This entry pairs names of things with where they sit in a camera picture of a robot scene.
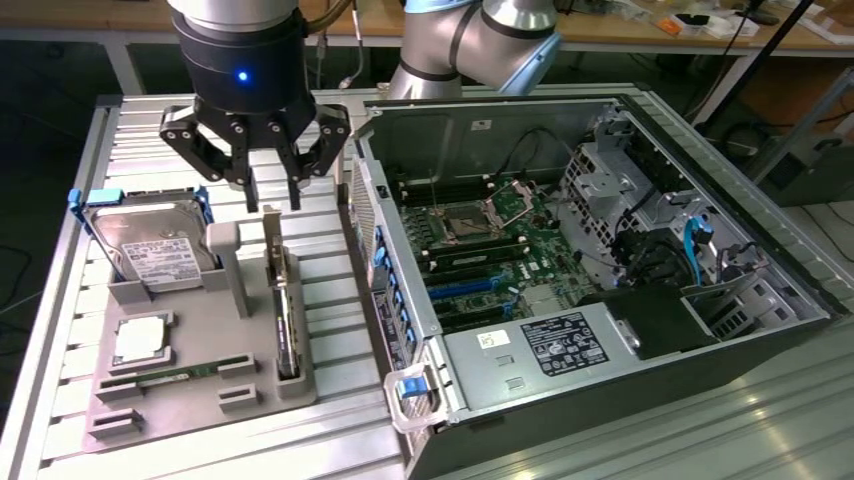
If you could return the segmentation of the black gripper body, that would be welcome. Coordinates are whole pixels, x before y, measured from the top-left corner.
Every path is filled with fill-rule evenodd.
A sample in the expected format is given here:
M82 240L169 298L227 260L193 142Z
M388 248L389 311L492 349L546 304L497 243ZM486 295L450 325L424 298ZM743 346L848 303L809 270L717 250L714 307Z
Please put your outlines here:
M250 149L294 143L317 115L301 10L174 8L171 15L199 123L229 142L241 126Z

